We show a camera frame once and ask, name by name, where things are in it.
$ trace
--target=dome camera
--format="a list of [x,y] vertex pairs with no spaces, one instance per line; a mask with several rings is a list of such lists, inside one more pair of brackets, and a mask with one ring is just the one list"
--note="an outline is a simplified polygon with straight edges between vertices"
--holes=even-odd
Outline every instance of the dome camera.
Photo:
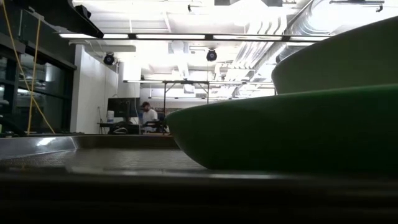
[[207,61],[209,62],[214,62],[217,59],[217,53],[215,49],[210,49],[207,52],[207,56],[206,56]]
[[116,59],[114,57],[113,52],[106,53],[106,55],[104,57],[104,63],[105,63],[105,65],[114,65],[116,63]]

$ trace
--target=metal counter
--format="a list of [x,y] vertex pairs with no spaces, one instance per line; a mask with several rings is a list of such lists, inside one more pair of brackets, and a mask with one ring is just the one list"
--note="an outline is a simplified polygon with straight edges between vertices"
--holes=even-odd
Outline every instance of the metal counter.
[[0,139],[0,167],[204,169],[170,136],[71,136]]

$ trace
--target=computer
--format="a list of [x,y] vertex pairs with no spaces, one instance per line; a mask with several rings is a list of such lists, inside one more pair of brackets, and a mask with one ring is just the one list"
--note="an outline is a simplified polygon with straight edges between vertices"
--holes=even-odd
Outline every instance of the computer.
[[137,117],[141,110],[139,98],[109,98],[108,111],[114,111],[115,118]]

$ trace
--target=fluorescent light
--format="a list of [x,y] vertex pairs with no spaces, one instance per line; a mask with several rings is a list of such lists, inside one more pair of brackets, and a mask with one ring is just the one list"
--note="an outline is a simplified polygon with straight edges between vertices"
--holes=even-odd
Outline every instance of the fluorescent light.
[[60,37],[68,39],[95,39],[95,37],[86,34],[60,34]]
[[360,5],[381,5],[384,4],[384,1],[380,0],[370,0],[370,1],[347,1],[347,0],[332,0],[329,4],[360,4]]
[[246,84],[249,84],[249,85],[272,85],[272,86],[274,86],[274,84],[272,84],[270,82],[247,82]]
[[[155,97],[148,97],[148,99],[164,100],[164,97],[155,96]],[[166,99],[175,99],[175,97],[166,97]]]
[[327,37],[327,36],[325,36],[325,37],[319,37],[319,36],[315,36],[315,37],[312,37],[312,36],[294,36],[294,37],[291,37],[290,38],[290,40],[291,41],[314,41],[314,42],[316,42],[316,41],[323,41],[323,40],[326,40],[327,38],[329,38],[329,37]]
[[216,40],[282,40],[281,36],[271,35],[214,35],[213,38]]
[[244,82],[209,82],[209,84],[224,84],[224,85],[233,85],[233,84],[243,84]]
[[[155,99],[155,100],[164,100],[162,96],[150,96],[148,99]],[[207,100],[206,97],[169,97],[167,96],[166,99],[169,100]],[[238,100],[238,98],[218,98],[218,97],[209,97],[209,100]]]
[[128,83],[163,83],[163,81],[155,80],[128,80]]
[[18,93],[29,93],[29,91],[23,90],[23,89],[18,89],[17,92],[18,92]]
[[310,46],[315,44],[314,42],[287,42],[286,43],[288,46]]
[[129,34],[104,34],[104,39],[128,39]]
[[167,39],[167,40],[205,39],[205,35],[198,35],[198,34],[137,34],[136,37],[137,39]]

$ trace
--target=yellow rope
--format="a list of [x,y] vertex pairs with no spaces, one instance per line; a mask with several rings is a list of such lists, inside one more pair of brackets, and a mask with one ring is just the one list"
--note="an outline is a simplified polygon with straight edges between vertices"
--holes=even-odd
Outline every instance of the yellow rope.
[[[40,34],[40,19],[37,20],[37,34],[36,34],[36,49],[35,49],[35,60],[33,63],[33,75],[32,75],[32,87],[30,88],[31,90],[34,89],[34,83],[35,83],[35,76],[36,76],[36,61],[37,61],[37,49],[39,46],[39,34]],[[33,91],[30,92],[30,106],[29,106],[29,122],[27,125],[27,135],[30,134],[30,125],[32,124],[32,105],[33,105]]]
[[[33,96],[33,87],[32,87],[32,90],[29,89],[29,85],[28,85],[28,83],[26,81],[24,70],[22,69],[21,62],[19,61],[18,53],[17,53],[17,50],[15,48],[14,38],[13,38],[12,32],[11,32],[10,22],[8,20],[8,15],[7,15],[7,9],[6,9],[5,1],[2,2],[2,8],[4,9],[4,16],[6,17],[8,33],[10,34],[11,43],[12,43],[12,47],[14,48],[14,53],[15,53],[15,57],[16,57],[16,60],[17,60],[18,66],[19,66],[19,70],[21,71],[22,76],[24,77],[24,81],[25,81],[25,85],[26,85],[27,91],[30,91],[30,94],[31,94],[30,95],[30,100],[33,99],[33,102],[35,103],[35,105],[36,105],[38,111],[40,112],[40,114],[43,116],[43,119],[44,119],[45,123],[51,129],[53,134],[55,134],[55,131],[51,128],[51,125],[49,124],[49,122],[45,118],[42,110],[40,109],[39,104],[36,102],[36,99],[32,97]],[[39,32],[40,32],[40,20],[39,20],[39,27],[37,29],[37,36],[36,36],[36,50],[35,50],[35,55],[36,56],[37,56],[37,49],[39,48],[39,46],[38,46]],[[30,104],[29,119],[32,116],[31,112],[32,112],[32,104]]]

